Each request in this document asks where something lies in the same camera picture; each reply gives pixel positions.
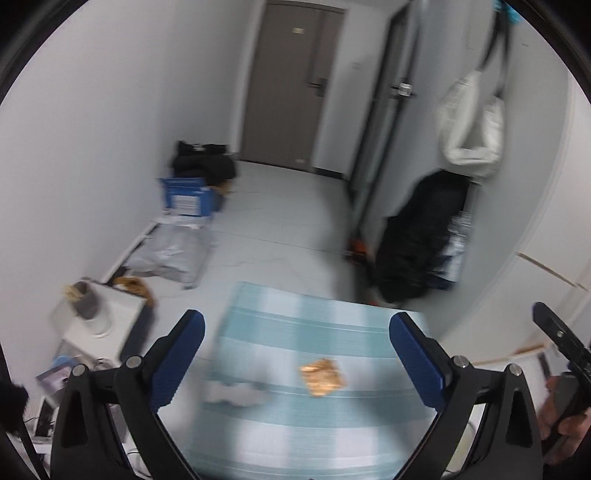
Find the person's right hand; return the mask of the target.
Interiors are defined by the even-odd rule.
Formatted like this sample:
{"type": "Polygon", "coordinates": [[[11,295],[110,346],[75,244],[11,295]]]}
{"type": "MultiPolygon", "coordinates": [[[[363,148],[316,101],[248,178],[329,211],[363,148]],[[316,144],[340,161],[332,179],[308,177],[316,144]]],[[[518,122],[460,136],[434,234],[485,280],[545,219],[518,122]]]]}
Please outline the person's right hand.
{"type": "Polygon", "coordinates": [[[554,434],[558,440],[543,454],[544,462],[558,465],[573,457],[590,428],[590,401],[578,391],[572,373],[551,377],[546,384],[548,397],[538,412],[542,441],[554,434]]]}

